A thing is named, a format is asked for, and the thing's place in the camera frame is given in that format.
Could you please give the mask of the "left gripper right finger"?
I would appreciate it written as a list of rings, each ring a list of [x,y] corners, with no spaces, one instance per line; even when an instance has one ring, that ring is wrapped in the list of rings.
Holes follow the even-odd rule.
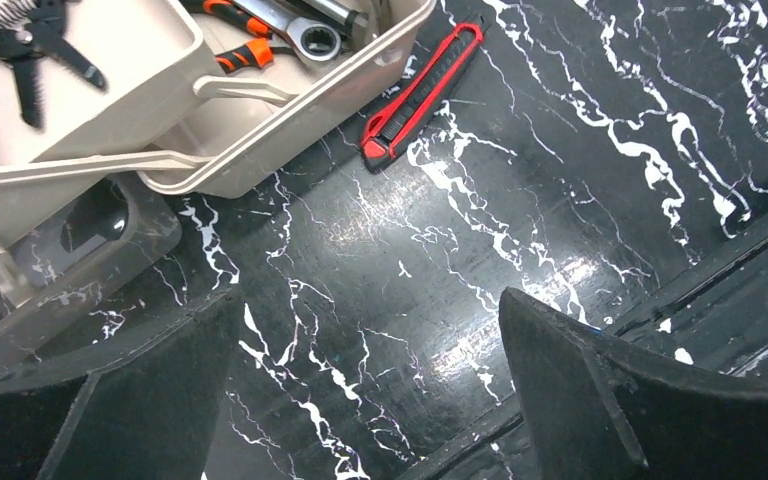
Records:
[[[543,479],[768,479],[768,383],[681,363],[515,288],[499,328]]]

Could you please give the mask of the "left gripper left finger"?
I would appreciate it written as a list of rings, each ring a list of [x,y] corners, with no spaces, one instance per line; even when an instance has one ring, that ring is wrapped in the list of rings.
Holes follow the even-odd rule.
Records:
[[[0,479],[198,479],[239,334],[236,295],[40,361],[0,346]]]

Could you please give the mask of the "beige plastic tool box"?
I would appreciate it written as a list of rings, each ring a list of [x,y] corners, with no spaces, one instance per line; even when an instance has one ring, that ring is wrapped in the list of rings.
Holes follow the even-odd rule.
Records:
[[[213,46],[231,32],[170,1],[139,1],[117,20],[112,1],[77,8],[67,37],[106,76],[99,92],[51,62],[40,69],[41,130],[26,125],[12,76],[0,67],[0,378],[116,291],[177,238],[168,212],[139,210],[126,226],[45,286],[18,272],[10,248],[104,178],[162,195],[238,198],[374,100],[401,76],[430,1],[386,1],[387,29],[327,67],[281,60],[224,76]]]

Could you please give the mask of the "red utility knife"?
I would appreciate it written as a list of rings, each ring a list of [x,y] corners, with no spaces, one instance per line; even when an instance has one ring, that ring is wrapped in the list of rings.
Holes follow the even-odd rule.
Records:
[[[469,68],[488,27],[481,14],[457,23],[424,68],[369,118],[359,144],[369,172],[377,174],[388,168],[418,138]]]

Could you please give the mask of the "black grey wire stripper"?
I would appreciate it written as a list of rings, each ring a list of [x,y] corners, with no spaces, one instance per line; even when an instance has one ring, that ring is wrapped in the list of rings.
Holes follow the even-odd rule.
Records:
[[[64,38],[65,1],[3,1],[0,3],[0,62],[12,71],[23,122],[43,128],[38,66],[51,58],[94,88],[108,88],[106,76]]]

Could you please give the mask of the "silver combination wrench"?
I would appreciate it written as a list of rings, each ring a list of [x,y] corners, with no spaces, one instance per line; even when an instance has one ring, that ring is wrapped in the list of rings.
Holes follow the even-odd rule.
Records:
[[[232,0],[232,3],[266,24],[307,67],[324,67],[340,55],[341,36],[326,23],[294,13],[279,1]]]

